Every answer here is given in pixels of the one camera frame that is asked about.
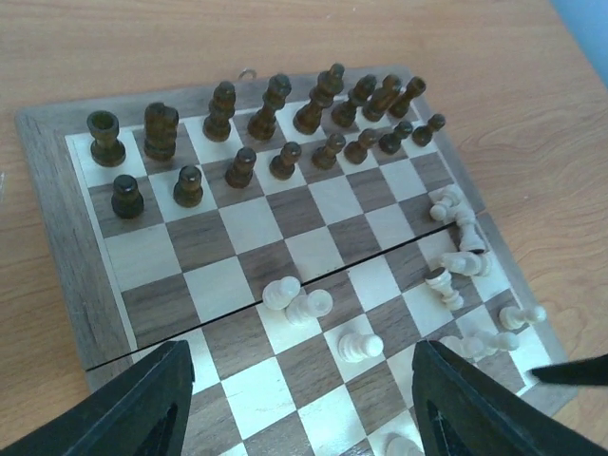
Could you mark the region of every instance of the white pawn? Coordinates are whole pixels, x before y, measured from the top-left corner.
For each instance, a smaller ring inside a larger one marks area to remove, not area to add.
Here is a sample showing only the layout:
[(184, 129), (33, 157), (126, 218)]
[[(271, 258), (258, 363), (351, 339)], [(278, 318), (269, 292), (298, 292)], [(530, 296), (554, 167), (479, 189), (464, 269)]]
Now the white pawn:
[(439, 342), (465, 359), (476, 358), (485, 352), (484, 342), (477, 337), (459, 339), (455, 335), (447, 335), (439, 339)]
[(520, 309), (519, 307), (509, 306), (501, 309), (498, 314), (501, 323), (508, 330), (518, 330), (525, 323), (535, 325), (547, 319), (547, 311), (541, 306)]
[(520, 339), (513, 332), (492, 334), (488, 331), (479, 331), (474, 336), (484, 343), (483, 356), (491, 356), (495, 352), (513, 352), (520, 347)]
[(395, 437), (387, 445), (386, 456), (425, 456), (420, 448), (410, 439)]
[(280, 311), (300, 293), (300, 281), (291, 276), (270, 282), (262, 291), (262, 302), (271, 311)]
[(463, 297), (452, 288), (452, 274), (446, 268), (437, 268), (425, 278), (427, 285), (442, 295), (446, 307), (450, 311), (458, 311), (465, 305)]
[(325, 290), (314, 290), (308, 295), (297, 296), (287, 309), (285, 316), (292, 325), (302, 326), (327, 315), (333, 307), (332, 295)]
[(360, 363), (379, 356), (383, 349), (384, 342), (376, 334), (349, 332), (338, 341), (338, 354), (347, 363)]
[(460, 228), (461, 252), (482, 254), (485, 252), (485, 242), (475, 230), (475, 213), (470, 207), (462, 207), (454, 215)]
[(430, 216), (437, 221), (447, 219), (449, 209), (457, 206), (463, 200), (463, 191), (455, 184), (445, 186), (440, 190), (441, 198), (430, 208)]
[(492, 261), (488, 255), (472, 252), (443, 254), (439, 258), (439, 264), (451, 273), (462, 276), (488, 276), (492, 270)]

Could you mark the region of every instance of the folding chessboard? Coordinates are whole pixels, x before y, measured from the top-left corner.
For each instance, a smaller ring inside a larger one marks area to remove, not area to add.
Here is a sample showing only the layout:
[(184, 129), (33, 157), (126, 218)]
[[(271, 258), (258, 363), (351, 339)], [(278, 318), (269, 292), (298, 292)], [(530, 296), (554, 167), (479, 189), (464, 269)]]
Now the folding chessboard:
[[(336, 102), (368, 73), (411, 77), (403, 66), (347, 69)], [(293, 91), (268, 142), (246, 130), (267, 80), (236, 83), (237, 112), (221, 143), (202, 133), (215, 85), (34, 107), (17, 119), (91, 388), (163, 340), (188, 340), (197, 381), (186, 454), (383, 454), (389, 432), (419, 439), (411, 410), (413, 344), (475, 328), (495, 333), (501, 307), (535, 303), (491, 218), (481, 215), (482, 199), (444, 130), (426, 147), (407, 139), (393, 156), (376, 147), (360, 165), (339, 154), (332, 170), (321, 171), (311, 155), (331, 133), (353, 141), (364, 128), (382, 134), (399, 120), (370, 123), (359, 113), (344, 129), (328, 110), (321, 128), (302, 135), (292, 120), (316, 74), (290, 79)], [(143, 153), (143, 111), (156, 101), (180, 113), (170, 162)], [(120, 122), (126, 159), (117, 167), (90, 156), (86, 116), (98, 109)], [(421, 97), (407, 119), (416, 126), (431, 114)], [(302, 157), (291, 178), (276, 180), (268, 165), (287, 141), (302, 146)], [(243, 145), (255, 149), (257, 161), (251, 184), (237, 190), (223, 175)], [(186, 164), (201, 170), (204, 192), (188, 209), (172, 197)], [(135, 177), (144, 197), (144, 212), (133, 220), (117, 218), (110, 206), (111, 183), (121, 174)], [(456, 313), (424, 283), (438, 255), (458, 245), (458, 230), (428, 215), (436, 190), (450, 183), (480, 214), (478, 228), (496, 263), (490, 277), (455, 276), (465, 297)], [(263, 287), (287, 275), (309, 291), (328, 290), (332, 312), (295, 329), (282, 313), (267, 311), (259, 304)], [(378, 333), (384, 353), (343, 363), (335, 349), (348, 329)], [(478, 366), (553, 413), (571, 393), (535, 385), (525, 371), (562, 361), (560, 344), (548, 323), (523, 329), (520, 338), (520, 349)]]

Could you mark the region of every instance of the white square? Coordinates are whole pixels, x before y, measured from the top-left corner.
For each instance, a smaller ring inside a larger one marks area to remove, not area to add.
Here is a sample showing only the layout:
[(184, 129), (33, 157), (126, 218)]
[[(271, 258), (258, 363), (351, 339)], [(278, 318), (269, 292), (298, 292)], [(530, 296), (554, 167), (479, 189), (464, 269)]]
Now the white square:
[(164, 221), (174, 221), (202, 214), (213, 209), (217, 209), (216, 200), (213, 198), (211, 189), (207, 180), (202, 178), (202, 201), (195, 207), (182, 207), (173, 199), (173, 188), (178, 181), (180, 170), (167, 171), (165, 173), (153, 174), (149, 176), (152, 191), (156, 196), (156, 201), (161, 210), (162, 219)]
[(276, 121), (281, 127), (285, 141), (295, 141), (298, 144), (312, 143), (326, 139), (325, 132), (320, 126), (312, 135), (303, 135), (294, 127), (294, 117), (297, 110), (308, 102), (287, 103), (283, 109), (276, 112)]
[(133, 132), (122, 130), (118, 134), (118, 139), (124, 144), (124, 161), (118, 166), (101, 166), (93, 160), (91, 155), (91, 144), (93, 137), (89, 133), (82, 133), (70, 136), (74, 151), (83, 169), (87, 187), (96, 187), (112, 183), (121, 174), (128, 174), (134, 178), (141, 178), (146, 175), (143, 166), (142, 155), (135, 142)]
[[(416, 129), (417, 127), (424, 125), (426, 123), (420, 122), (420, 121), (414, 121), (411, 124), (414, 127), (414, 129)], [(411, 138), (411, 135), (409, 135), (407, 139), (401, 141), (401, 145), (403, 146), (406, 153), (408, 154), (408, 157), (410, 157), (411, 159), (413, 159), (414, 157), (420, 157), (422, 155), (432, 154), (433, 152), (439, 151), (439, 148), (437, 147), (435, 140), (430, 140), (430, 142), (426, 146), (420, 147), (419, 145), (416, 145), (416, 143)]]
[(185, 273), (183, 278), (200, 323), (256, 302), (236, 256)]
[(321, 334), (321, 327), (316, 318), (306, 325), (294, 326), (289, 322), (284, 311), (271, 311), (264, 304), (258, 304), (256, 308), (275, 354), (285, 352), (291, 347)]
[(164, 224), (109, 237), (105, 246), (122, 292), (181, 272)]
[(379, 128), (385, 128), (390, 126), (390, 120), (386, 115), (382, 116), (382, 119), (380, 119), (378, 122), (368, 121), (363, 115), (363, 109), (357, 109), (357, 117), (354, 119), (354, 121), (356, 122), (359, 129), (362, 131), (366, 128), (377, 130)]
[(384, 304), (401, 293), (389, 264), (383, 256), (351, 267), (348, 274), (365, 312)]
[(534, 327), (528, 326), (518, 334), (518, 338), (520, 347), (515, 351), (510, 351), (509, 354), (522, 375), (525, 385), (530, 388), (538, 383), (538, 379), (528, 371), (554, 363)]
[(233, 446), (228, 451), (224, 451), (219, 456), (249, 456), (247, 452), (247, 448), (245, 448), (244, 444), (238, 444), (237, 446)]
[(303, 282), (344, 266), (326, 226), (285, 239), (285, 243)]
[(300, 171), (297, 163), (295, 164), (294, 173), (287, 180), (277, 179), (271, 174), (270, 162), (279, 153), (280, 149), (257, 153), (254, 171), (256, 172), (257, 180), (259, 181), (259, 185), (262, 187), (264, 195), (272, 195), (273, 193), (283, 192), (285, 190), (291, 190), (292, 188), (306, 185), (304, 176), (302, 176), (302, 171)]
[(378, 456), (387, 454), (387, 446), (395, 437), (405, 437), (411, 440), (422, 452), (420, 432), (418, 432), (409, 410), (405, 410), (403, 413), (395, 416), (368, 436), (373, 454), (377, 454)]
[(414, 360), (414, 350), (416, 344), (410, 345), (405, 350), (399, 351), (394, 356), (387, 360), (392, 376), (395, 378), (395, 383), (401, 391), (403, 400), (406, 401), (408, 409), (414, 406), (412, 385), (414, 379), (414, 369), (412, 363)]
[(263, 197), (222, 207), (219, 214), (237, 255), (283, 239)]
[(315, 456), (335, 456), (365, 439), (351, 396), (342, 385), (298, 410)]
[[(357, 141), (359, 133), (351, 133), (350, 135), (345, 135), (344, 138), (346, 143), (349, 144), (350, 142)], [(367, 171), (368, 169), (378, 167), (378, 161), (376, 161), (376, 158), (371, 151), (368, 151), (368, 156), (360, 164), (354, 164), (348, 161), (344, 156), (344, 153), (338, 154), (336, 157), (344, 174), (360, 173), (361, 171)]]
[(363, 214), (363, 209), (345, 176), (309, 185), (316, 206), (326, 224)]
[(474, 275), (471, 279), (473, 285), (477, 289), (477, 293), (483, 302), (487, 302), (495, 295), (502, 293), (504, 290), (510, 288), (509, 280), (506, 278), (501, 263), (494, 255), (494, 252), (488, 252), (487, 257), (492, 262), (492, 268), (490, 274), (485, 277)]
[(398, 204), (368, 212), (365, 217), (382, 250), (415, 238)]
[(456, 320), (456, 325), (464, 337), (475, 335), (478, 331), (497, 334), (498, 330), (485, 306), (479, 306)]
[(378, 356), (365, 359), (360, 363), (347, 363), (344, 361), (338, 354), (338, 342), (343, 335), (348, 333), (373, 334), (370, 321), (365, 314), (359, 315), (356, 318), (323, 333), (327, 345), (330, 348), (330, 352), (332, 352), (335, 364), (345, 383), (351, 381), (357, 375), (368, 371), (385, 359), (384, 354), (380, 353)]
[(409, 313), (422, 337), (431, 334), (453, 320), (452, 313), (441, 300), (441, 295), (421, 283), (403, 293)]
[(276, 358), (236, 373), (221, 384), (243, 440), (295, 411)]
[(409, 160), (383, 164), (380, 170), (397, 201), (409, 200), (427, 192), (416, 168)]
[(230, 136), (224, 142), (215, 142), (207, 139), (202, 132), (202, 117), (189, 117), (183, 120), (194, 151), (201, 163), (219, 162), (233, 159), (238, 150), (243, 146), (238, 136), (235, 124), (230, 121)]
[[(172, 337), (171, 340), (185, 340), (188, 342), (190, 357), (192, 358), (192, 364), (194, 365), (193, 395), (219, 383), (216, 365), (213, 362), (213, 358), (207, 347), (207, 341), (200, 328)], [(137, 353), (133, 353), (133, 360), (136, 362), (140, 361), (160, 345), (161, 344), (157, 344), (142, 351), (138, 351)]]
[(418, 247), (431, 271), (439, 267), (442, 254), (458, 252), (447, 230), (423, 237), (418, 241)]

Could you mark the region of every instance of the wooden table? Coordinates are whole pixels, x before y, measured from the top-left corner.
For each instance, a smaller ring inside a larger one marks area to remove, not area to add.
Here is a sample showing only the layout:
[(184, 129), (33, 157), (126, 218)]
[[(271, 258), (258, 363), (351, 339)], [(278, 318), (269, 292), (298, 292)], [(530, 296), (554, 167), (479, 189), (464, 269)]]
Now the wooden table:
[[(0, 2), (0, 444), (87, 395), (14, 112), (260, 75), (402, 63), (428, 83), (571, 359), (608, 352), (608, 96), (541, 0)], [(608, 445), (608, 396), (557, 418)]]

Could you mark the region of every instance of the black chess piece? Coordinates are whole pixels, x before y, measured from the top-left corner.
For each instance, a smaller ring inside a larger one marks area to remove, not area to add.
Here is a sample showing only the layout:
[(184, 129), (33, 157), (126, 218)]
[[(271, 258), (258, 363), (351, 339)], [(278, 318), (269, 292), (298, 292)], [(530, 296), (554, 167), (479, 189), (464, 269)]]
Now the black chess piece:
[(411, 135), (413, 129), (411, 123), (408, 121), (401, 121), (390, 133), (387, 133), (380, 138), (378, 146), (385, 154), (393, 155), (397, 153), (401, 147), (401, 141), (407, 139), (408, 136)]
[(211, 141), (221, 143), (230, 136), (230, 119), (235, 115), (237, 93), (229, 81), (222, 81), (213, 91), (209, 102), (209, 115), (202, 124), (202, 131)]
[(343, 128), (348, 128), (354, 123), (357, 107), (362, 106), (368, 100), (376, 87), (376, 77), (368, 74), (361, 78), (357, 84), (349, 90), (349, 99), (338, 104), (332, 111), (333, 122)]
[(264, 105), (252, 116), (247, 131), (258, 141), (268, 141), (275, 134), (275, 113), (285, 106), (285, 99), (292, 92), (292, 83), (287, 75), (278, 73), (268, 81), (268, 88), (262, 96)]
[(143, 113), (145, 155), (160, 162), (171, 160), (175, 155), (179, 122), (180, 114), (175, 107), (160, 102), (149, 104)]
[(286, 142), (280, 153), (270, 162), (270, 172), (282, 181), (290, 178), (295, 171), (295, 164), (302, 155), (302, 148), (297, 142)]
[(121, 219), (134, 219), (143, 212), (143, 196), (134, 177), (118, 176), (112, 185), (112, 210)]
[(378, 122), (399, 96), (400, 91), (401, 79), (398, 76), (390, 74), (384, 78), (382, 85), (373, 91), (370, 99), (363, 105), (363, 116), (370, 122)]
[(352, 164), (361, 164), (368, 157), (368, 149), (378, 142), (378, 136), (371, 128), (361, 132), (356, 141), (344, 148), (344, 157)]
[(335, 165), (335, 156), (346, 145), (346, 139), (340, 133), (333, 133), (325, 141), (325, 145), (317, 148), (312, 157), (313, 165), (319, 169), (332, 169)]
[(411, 134), (411, 140), (416, 145), (424, 147), (433, 139), (433, 133), (441, 130), (446, 125), (446, 118), (442, 114), (433, 114), (426, 125), (419, 126)]
[(312, 135), (321, 125), (323, 109), (333, 104), (333, 97), (344, 90), (344, 66), (333, 64), (328, 71), (322, 71), (316, 85), (309, 93), (310, 101), (295, 113), (294, 127), (303, 135)]
[(94, 138), (91, 144), (93, 160), (101, 166), (118, 166), (124, 162), (124, 144), (118, 139), (118, 118), (109, 111), (91, 112), (86, 126)]
[(188, 164), (180, 170), (178, 181), (173, 187), (173, 199), (183, 207), (194, 207), (202, 200), (202, 174), (200, 170)]
[(242, 147), (226, 170), (225, 179), (233, 188), (245, 188), (254, 176), (256, 152), (251, 147)]
[(406, 85), (406, 91), (399, 95), (395, 103), (390, 107), (389, 114), (397, 119), (401, 119), (408, 114), (411, 101), (425, 93), (425, 90), (427, 90), (427, 83), (422, 78), (414, 76)]

